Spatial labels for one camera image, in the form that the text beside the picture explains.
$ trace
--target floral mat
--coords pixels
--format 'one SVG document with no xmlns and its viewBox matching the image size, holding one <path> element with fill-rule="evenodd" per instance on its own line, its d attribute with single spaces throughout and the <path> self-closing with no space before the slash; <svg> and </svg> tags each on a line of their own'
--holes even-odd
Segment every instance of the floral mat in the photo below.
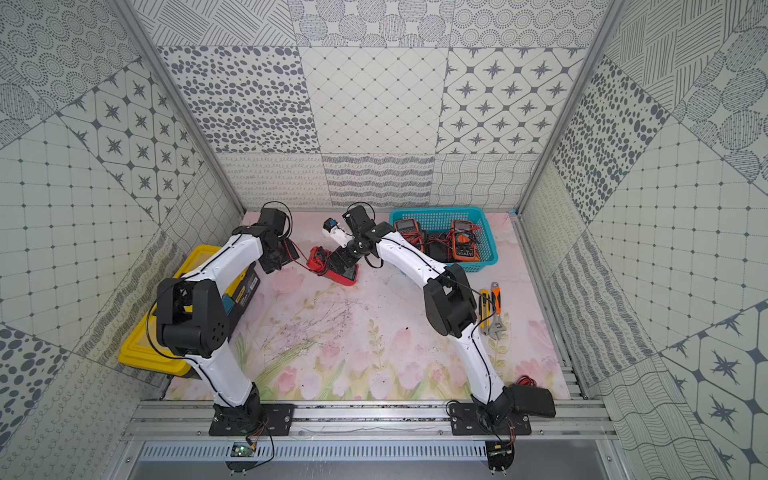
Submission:
<svg viewBox="0 0 768 480">
<path fill-rule="evenodd" d="M 476 290 L 498 282 L 507 331 L 486 342 L 506 383 L 529 375 L 556 399 L 570 399 L 547 326 L 507 214 L 487 214 L 499 260 L 468 273 Z M 340 213 L 295 213 L 291 235 L 304 253 L 333 249 L 320 229 Z M 243 223 L 257 220 L 248 213 Z M 299 265 L 263 275 L 230 347 L 265 400 L 468 399 L 469 384 L 448 339 L 427 321 L 422 290 L 392 265 L 361 262 L 354 286 Z M 174 378 L 167 400 L 212 399 L 196 379 Z"/>
</svg>

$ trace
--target patterned wall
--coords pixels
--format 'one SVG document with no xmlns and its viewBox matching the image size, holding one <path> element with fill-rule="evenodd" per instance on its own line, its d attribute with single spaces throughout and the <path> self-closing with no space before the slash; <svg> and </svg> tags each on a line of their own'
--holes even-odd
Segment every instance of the patterned wall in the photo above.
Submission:
<svg viewBox="0 0 768 480">
<path fill-rule="evenodd" d="M 638 478 L 765 478 L 768 2 L 633 0 L 523 213 Z"/>
<path fill-rule="evenodd" d="M 609 3 L 133 1 L 249 208 L 500 210 L 535 165 L 498 155 L 541 154 Z M 495 180 L 454 183 L 449 154 Z"/>
<path fill-rule="evenodd" d="M 120 345 L 240 212 L 103 0 L 0 12 L 0 477 L 96 478 L 163 380 Z"/>
</svg>

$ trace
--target yellow toolbox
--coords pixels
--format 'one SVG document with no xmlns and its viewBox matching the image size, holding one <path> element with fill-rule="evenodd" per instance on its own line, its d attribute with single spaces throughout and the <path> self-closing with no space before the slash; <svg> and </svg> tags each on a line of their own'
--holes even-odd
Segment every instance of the yellow toolbox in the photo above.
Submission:
<svg viewBox="0 0 768 480">
<path fill-rule="evenodd" d="M 215 255 L 220 248 L 221 247 L 213 247 L 211 245 L 200 245 L 192 251 L 192 254 L 190 254 L 184 264 L 179 267 L 174 278 L 179 278 L 185 273 L 196 269 Z M 222 297 L 224 309 L 227 311 L 230 319 L 230 335 L 237 325 L 237 320 L 240 319 L 245 308 L 248 306 L 248 303 L 253 296 L 253 292 L 255 292 L 256 288 L 259 286 L 260 280 L 254 269 L 255 264 L 256 262 L 253 262 L 243 270 L 243 272 L 230 284 Z M 155 328 L 156 317 L 154 315 L 156 308 L 157 306 L 152 307 L 152 312 L 149 317 L 149 334 L 152 338 L 152 343 L 165 355 L 175 356 L 168 348 L 157 343 L 157 332 Z M 155 372 L 170 373 L 171 375 L 176 376 L 186 376 L 190 374 L 190 369 L 192 367 L 185 361 L 167 359 L 158 355 L 157 352 L 152 349 L 147 341 L 146 325 L 147 314 L 145 313 L 133 332 L 131 332 L 125 342 L 123 342 L 123 346 L 120 348 L 118 361 L 137 369 L 154 370 Z"/>
</svg>

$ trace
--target blue plastic basket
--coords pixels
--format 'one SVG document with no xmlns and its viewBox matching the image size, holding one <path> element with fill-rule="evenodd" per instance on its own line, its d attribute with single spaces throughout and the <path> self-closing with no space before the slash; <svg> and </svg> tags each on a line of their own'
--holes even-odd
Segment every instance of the blue plastic basket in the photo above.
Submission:
<svg viewBox="0 0 768 480">
<path fill-rule="evenodd" d="M 453 220 L 469 220 L 480 226 L 477 247 L 482 261 L 458 262 L 458 265 L 466 272 L 479 272 L 486 265 L 493 265 L 498 261 L 496 243 L 493 241 L 488 219 L 477 207 L 398 208 L 389 214 L 389 223 L 394 226 L 397 220 L 403 218 L 415 218 L 421 224 L 422 230 L 429 233 L 451 230 Z"/>
</svg>

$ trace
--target orange multimeter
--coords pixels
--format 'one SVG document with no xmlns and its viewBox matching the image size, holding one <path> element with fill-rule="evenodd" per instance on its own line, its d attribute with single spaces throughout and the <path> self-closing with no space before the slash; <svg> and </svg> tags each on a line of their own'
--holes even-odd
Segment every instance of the orange multimeter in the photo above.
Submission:
<svg viewBox="0 0 768 480">
<path fill-rule="evenodd" d="M 419 222 L 415 218 L 397 220 L 395 222 L 395 230 L 400 232 L 408 243 L 421 250 L 422 253 L 426 253 L 425 234 L 422 233 Z"/>
<path fill-rule="evenodd" d="M 453 220 L 451 222 L 453 260 L 457 262 L 480 261 L 474 229 L 475 224 L 467 220 Z"/>
</svg>

